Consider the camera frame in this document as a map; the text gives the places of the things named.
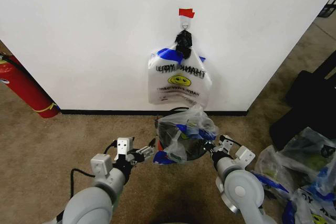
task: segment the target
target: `black bag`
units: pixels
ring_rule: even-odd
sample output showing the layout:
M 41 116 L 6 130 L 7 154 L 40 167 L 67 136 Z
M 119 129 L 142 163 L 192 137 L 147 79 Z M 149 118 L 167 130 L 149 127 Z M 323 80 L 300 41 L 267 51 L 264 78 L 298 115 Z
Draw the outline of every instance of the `black bag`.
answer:
M 323 136 L 336 138 L 336 51 L 313 73 L 301 71 L 286 94 L 293 107 L 270 127 L 270 136 L 279 150 L 307 126 Z

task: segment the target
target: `white plastic bag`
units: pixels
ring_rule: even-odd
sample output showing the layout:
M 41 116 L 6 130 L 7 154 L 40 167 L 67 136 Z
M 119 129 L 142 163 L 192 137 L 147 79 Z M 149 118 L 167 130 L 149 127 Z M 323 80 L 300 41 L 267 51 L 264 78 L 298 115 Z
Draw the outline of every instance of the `white plastic bag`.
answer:
M 336 224 L 336 216 L 326 211 L 321 201 L 303 189 L 297 189 L 285 208 L 286 224 Z
M 218 127 L 200 105 L 195 105 L 187 111 L 158 119 L 156 132 L 167 157 L 183 163 L 199 158 L 206 152 L 203 143 L 216 139 Z M 168 164 L 159 162 L 155 157 L 154 162 Z
M 193 48 L 185 59 L 176 44 L 152 54 L 148 62 L 149 102 L 154 104 L 182 101 L 188 106 L 206 107 L 212 81 Z
M 253 173 L 265 190 L 271 192 L 283 205 L 287 204 L 296 186 L 290 171 L 282 166 L 272 145 L 259 154 Z
M 336 143 L 307 127 L 277 152 L 281 164 L 309 176 L 313 182 L 335 155 Z

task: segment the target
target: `white wall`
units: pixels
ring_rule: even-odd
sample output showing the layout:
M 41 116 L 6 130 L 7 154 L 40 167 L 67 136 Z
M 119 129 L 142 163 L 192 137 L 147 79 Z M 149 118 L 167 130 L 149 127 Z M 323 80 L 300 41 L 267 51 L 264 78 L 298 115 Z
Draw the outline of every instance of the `white wall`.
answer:
M 327 0 L 0 0 L 0 39 L 62 109 L 151 105 L 151 52 L 190 32 L 214 78 L 208 110 L 246 111 Z

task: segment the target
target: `red tape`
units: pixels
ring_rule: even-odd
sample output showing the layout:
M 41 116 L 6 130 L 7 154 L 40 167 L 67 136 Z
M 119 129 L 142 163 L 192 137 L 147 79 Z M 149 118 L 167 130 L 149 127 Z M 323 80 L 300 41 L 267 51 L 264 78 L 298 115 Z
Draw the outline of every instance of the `red tape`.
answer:
M 193 12 L 193 9 L 179 9 L 179 16 L 185 16 L 188 18 L 193 18 L 195 13 Z

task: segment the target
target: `smiley face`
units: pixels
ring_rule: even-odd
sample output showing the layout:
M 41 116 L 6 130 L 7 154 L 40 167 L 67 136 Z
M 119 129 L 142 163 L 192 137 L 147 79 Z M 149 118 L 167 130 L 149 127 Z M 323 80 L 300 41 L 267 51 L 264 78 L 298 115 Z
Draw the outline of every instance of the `smiley face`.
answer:
M 190 86 L 191 81 L 188 78 L 185 78 L 184 76 L 171 76 L 168 79 L 168 82 L 171 84 L 177 84 L 182 86 Z

